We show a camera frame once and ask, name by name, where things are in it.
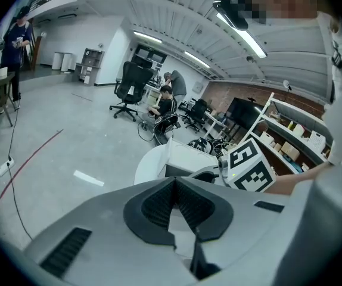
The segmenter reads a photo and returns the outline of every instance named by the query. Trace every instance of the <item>ventilation slot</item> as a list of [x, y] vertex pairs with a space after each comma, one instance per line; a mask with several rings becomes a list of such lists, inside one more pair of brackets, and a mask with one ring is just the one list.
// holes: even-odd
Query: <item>ventilation slot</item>
[[62, 242], [46, 257], [41, 267], [61, 278], [74, 261], [92, 231], [74, 228]]

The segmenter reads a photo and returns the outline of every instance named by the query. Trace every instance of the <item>ceiling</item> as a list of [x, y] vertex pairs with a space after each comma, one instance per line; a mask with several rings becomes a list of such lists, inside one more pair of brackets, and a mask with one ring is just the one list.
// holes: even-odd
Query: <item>ceiling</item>
[[[147, 44], [182, 60], [211, 80], [281, 88], [287, 79], [297, 94], [323, 102], [331, 95], [331, 43], [324, 45], [324, 33], [328, 30], [319, 20], [271, 20], [264, 26], [249, 22], [249, 33], [268, 53], [267, 58], [261, 59], [235, 31], [216, 18], [214, 0], [77, 1], [79, 5], [52, 12], [52, 16], [57, 12], [123, 15], [132, 30], [163, 41], [161, 45]], [[50, 15], [46, 13], [40, 19]], [[187, 50], [211, 67], [202, 69], [184, 54]], [[250, 55], [252, 63], [246, 60]]]

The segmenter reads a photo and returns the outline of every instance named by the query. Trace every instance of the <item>black pants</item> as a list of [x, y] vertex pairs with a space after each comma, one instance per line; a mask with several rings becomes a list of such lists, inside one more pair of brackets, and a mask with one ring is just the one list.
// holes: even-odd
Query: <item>black pants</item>
[[[18, 83], [20, 80], [20, 64], [10, 64], [4, 65], [2, 64], [0, 68], [8, 67], [8, 72], [15, 72], [15, 76], [11, 79], [12, 83], [12, 99], [13, 101], [19, 100], [19, 89]], [[4, 86], [4, 92], [7, 93], [7, 86]]]

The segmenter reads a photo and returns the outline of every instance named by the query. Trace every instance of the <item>person in blue shirt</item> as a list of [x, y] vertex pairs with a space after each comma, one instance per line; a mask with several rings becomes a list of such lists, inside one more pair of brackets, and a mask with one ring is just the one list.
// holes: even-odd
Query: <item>person in blue shirt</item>
[[22, 7], [16, 16], [16, 22], [11, 25], [3, 38], [4, 49], [0, 68], [8, 67], [8, 72], [15, 72], [15, 76], [11, 80], [14, 102], [20, 99], [18, 85], [23, 49], [30, 43], [32, 35], [32, 27], [27, 21], [28, 13], [29, 7]]

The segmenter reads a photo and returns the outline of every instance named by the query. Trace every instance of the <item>white extension socket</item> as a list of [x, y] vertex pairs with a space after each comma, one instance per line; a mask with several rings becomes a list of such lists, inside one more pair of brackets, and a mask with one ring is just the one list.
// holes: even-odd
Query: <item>white extension socket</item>
[[11, 158], [11, 161], [6, 161], [0, 166], [0, 177], [3, 176], [5, 173], [8, 172], [7, 163], [10, 164], [10, 169], [15, 165], [14, 159]]

